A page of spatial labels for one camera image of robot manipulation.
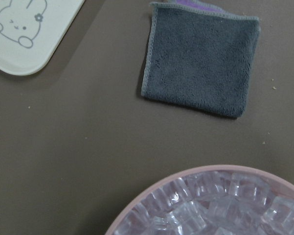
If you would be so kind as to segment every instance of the towel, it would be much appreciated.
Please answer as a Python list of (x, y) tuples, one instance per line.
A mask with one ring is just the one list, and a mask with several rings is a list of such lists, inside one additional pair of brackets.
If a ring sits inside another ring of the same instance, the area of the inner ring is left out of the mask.
[(151, 3), (154, 11), (141, 95), (240, 117), (247, 103), (259, 19), (212, 5), (201, 5), (210, 10), (200, 9), (200, 2), (194, 2), (198, 7)]

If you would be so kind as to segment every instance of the tray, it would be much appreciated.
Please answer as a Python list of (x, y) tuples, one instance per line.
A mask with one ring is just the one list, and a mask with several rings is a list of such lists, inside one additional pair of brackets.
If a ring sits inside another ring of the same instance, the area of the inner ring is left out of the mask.
[(0, 0), (0, 70), (42, 69), (85, 0)]

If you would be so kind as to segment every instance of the cartoon rabbit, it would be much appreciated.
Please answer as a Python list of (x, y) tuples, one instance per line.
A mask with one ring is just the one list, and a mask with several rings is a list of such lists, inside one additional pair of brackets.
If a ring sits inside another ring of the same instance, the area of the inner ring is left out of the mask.
[(10, 0), (0, 11), (0, 33), (25, 48), (32, 48), (46, 8), (46, 0)]

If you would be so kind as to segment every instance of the table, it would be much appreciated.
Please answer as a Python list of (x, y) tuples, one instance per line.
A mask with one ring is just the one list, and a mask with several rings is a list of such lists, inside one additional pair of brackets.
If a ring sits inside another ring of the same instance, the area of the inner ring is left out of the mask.
[(202, 165), (294, 184), (294, 0), (206, 2), (261, 19), (241, 118), (140, 96), (149, 0), (88, 0), (42, 71), (0, 71), (0, 235), (104, 234), (148, 186)]

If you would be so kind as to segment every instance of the round pink container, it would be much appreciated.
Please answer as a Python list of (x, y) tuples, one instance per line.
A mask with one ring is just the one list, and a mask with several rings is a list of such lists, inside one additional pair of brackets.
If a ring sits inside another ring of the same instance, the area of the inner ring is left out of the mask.
[(205, 171), (227, 171), (229, 173), (233, 172), (241, 172), (241, 173), (248, 173), (257, 175), (262, 178), (262, 180), (266, 181), (270, 186), (271, 190), (276, 195), (281, 195), (285, 197), (289, 197), (294, 199), (294, 185), (283, 180), (273, 174), (267, 173), (262, 170), (258, 170), (251, 167), (246, 166), (239, 166), (239, 165), (208, 165), (208, 166), (201, 166), (197, 168), (192, 168), (189, 170), (184, 170), (169, 177), (160, 180), (159, 182), (155, 183), (154, 185), (147, 188), (144, 192), (138, 195), (115, 219), (112, 225), (109, 227), (105, 235), (112, 235), (119, 223), (123, 220), (123, 218), (127, 215), (127, 213), (141, 200), (143, 200), (147, 195), (149, 195), (154, 190), (162, 187), (163, 185), (179, 178), (184, 177), (191, 174), (201, 173)]

